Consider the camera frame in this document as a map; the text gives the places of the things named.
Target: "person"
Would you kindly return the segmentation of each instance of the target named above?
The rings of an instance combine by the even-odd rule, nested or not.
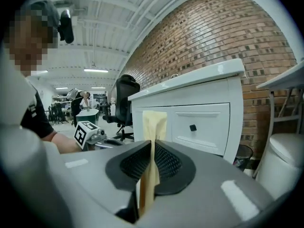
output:
[[[13,23],[4,38],[5,53],[9,54],[15,69],[28,77],[31,71],[37,70],[37,64],[41,64],[43,54],[57,46],[60,16],[51,1],[39,1],[22,8]],[[57,133],[50,125],[37,90],[21,126],[34,131],[42,140],[53,142],[60,153],[81,151],[74,139]]]
[[[74,122],[74,126],[77,126],[77,118],[76,116],[80,113],[80,103],[82,102],[82,100],[84,100],[85,104],[86,104],[86,109],[87,111],[90,110],[89,108],[89,103],[88,103],[88,98],[90,97],[90,93],[86,92],[84,90],[79,90],[76,88],[73,88],[72,90],[70,90],[67,95],[66,98],[71,102],[71,111],[72,111],[72,116],[73,116],[73,122]]]

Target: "folded paper bag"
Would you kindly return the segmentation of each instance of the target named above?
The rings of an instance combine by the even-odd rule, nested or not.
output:
[[[160,183],[159,173],[154,161],[155,140],[165,140],[167,113],[143,111],[143,135],[151,140],[151,162],[141,177],[139,214],[142,216],[154,201],[154,187]]]

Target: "white countertop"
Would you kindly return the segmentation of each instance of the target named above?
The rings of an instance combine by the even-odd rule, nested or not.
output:
[[[304,61],[293,66],[277,77],[257,86],[257,88],[268,88],[269,90],[304,88]]]
[[[150,88],[144,89],[132,96],[129,96],[128,100],[130,101],[138,98],[143,98],[150,95],[159,94],[165,91],[205,83],[208,81],[242,75],[244,71],[245,69],[242,60],[236,58],[210,66],[202,67],[200,69],[193,70],[178,77],[169,79]]]

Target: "green container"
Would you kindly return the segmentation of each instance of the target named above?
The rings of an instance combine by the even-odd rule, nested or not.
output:
[[[90,111],[83,110],[77,116],[77,122],[89,121],[96,125],[99,111],[97,109],[90,109]]]

